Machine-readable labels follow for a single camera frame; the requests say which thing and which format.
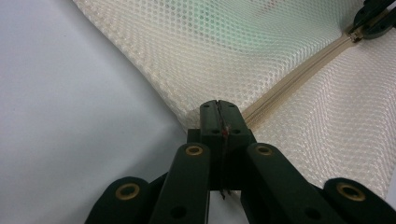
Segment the zipper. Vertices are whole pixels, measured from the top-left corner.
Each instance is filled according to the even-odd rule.
[[[268,116],[270,116],[324,65],[329,63],[344,50],[355,45],[356,43],[354,42],[353,36],[343,33],[341,37],[283,77],[259,100],[242,112],[242,116],[244,117],[249,129],[254,131],[256,125],[262,123],[263,120],[268,118]]]

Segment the honeycomb mesh pattern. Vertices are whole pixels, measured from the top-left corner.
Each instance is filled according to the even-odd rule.
[[[184,127],[222,99],[244,110],[332,43],[359,0],[75,0]]]
[[[343,176],[385,197],[396,162],[396,31],[347,49],[255,131],[309,182]]]

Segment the brass-colored ring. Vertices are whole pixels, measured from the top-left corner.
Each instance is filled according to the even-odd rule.
[[[128,188],[134,188],[134,192],[130,194],[122,194],[122,191]],[[134,183],[124,184],[116,190],[116,197],[123,201],[131,200],[139,194],[139,190],[139,186]]]
[[[258,153],[262,154],[263,156],[270,156],[273,154],[273,150],[269,147],[257,146],[256,150]]]
[[[347,193],[346,189],[352,189],[353,191],[356,192],[356,194]],[[366,195],[361,190],[347,183],[338,183],[337,191],[344,197],[355,202],[362,202],[366,200]]]
[[[186,153],[187,155],[190,156],[199,156],[204,152],[204,150],[201,147],[197,146],[191,146],[186,148]]]

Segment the white mesh bag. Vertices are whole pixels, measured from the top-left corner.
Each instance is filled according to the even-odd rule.
[[[242,111],[257,102],[340,37],[362,6],[359,0],[75,2],[146,76],[185,128],[197,126],[198,107],[206,101],[230,101]],[[387,41],[394,42],[394,36],[387,34]],[[258,140],[279,147],[314,184],[346,176],[384,196],[395,163],[394,67],[364,61],[382,62],[377,47],[389,47],[382,42],[361,43],[319,71],[257,124]],[[355,55],[360,51],[364,56]],[[394,58],[384,63],[396,64]],[[361,67],[363,79],[354,66]],[[383,69],[373,77],[364,66]],[[379,112],[379,106],[387,112]]]

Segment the beige zipper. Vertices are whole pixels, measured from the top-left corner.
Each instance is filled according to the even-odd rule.
[[[265,93],[264,96],[242,112],[247,126],[254,131],[258,124],[268,118],[276,108],[283,104],[324,65],[354,45],[356,44],[352,41],[351,37],[343,34],[329,46],[292,70],[282,80],[277,82],[271,90]]]

